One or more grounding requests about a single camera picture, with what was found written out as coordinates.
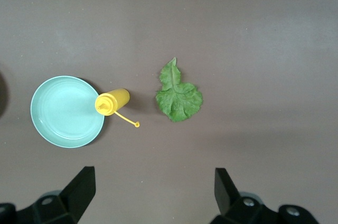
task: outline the green leaf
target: green leaf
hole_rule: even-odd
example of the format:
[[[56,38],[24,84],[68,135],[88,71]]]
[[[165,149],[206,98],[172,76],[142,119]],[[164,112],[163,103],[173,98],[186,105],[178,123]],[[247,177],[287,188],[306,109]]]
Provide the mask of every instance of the green leaf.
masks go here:
[[[186,120],[200,110],[203,103],[202,94],[195,85],[181,82],[176,58],[162,68],[159,80],[162,90],[157,92],[157,104],[171,121]]]

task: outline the plate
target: plate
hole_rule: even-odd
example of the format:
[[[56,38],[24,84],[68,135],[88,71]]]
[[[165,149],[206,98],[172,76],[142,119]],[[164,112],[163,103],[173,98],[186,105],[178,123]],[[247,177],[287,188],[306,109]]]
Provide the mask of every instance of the plate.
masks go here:
[[[95,110],[98,96],[90,84],[79,78],[51,78],[33,95],[33,124],[42,137],[56,146],[84,146],[96,138],[104,124],[104,115]]]

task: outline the gray tabletop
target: gray tabletop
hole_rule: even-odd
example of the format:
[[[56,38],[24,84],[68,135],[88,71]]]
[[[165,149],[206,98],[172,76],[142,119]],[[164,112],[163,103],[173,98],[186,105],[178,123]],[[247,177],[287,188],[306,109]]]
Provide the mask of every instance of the gray tabletop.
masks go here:
[[[18,209],[95,166],[80,223],[209,223],[215,167],[276,211],[338,213],[338,0],[0,0],[0,202]],[[155,101],[177,57],[201,110]],[[55,76],[130,91],[91,144],[44,140],[30,102]]]

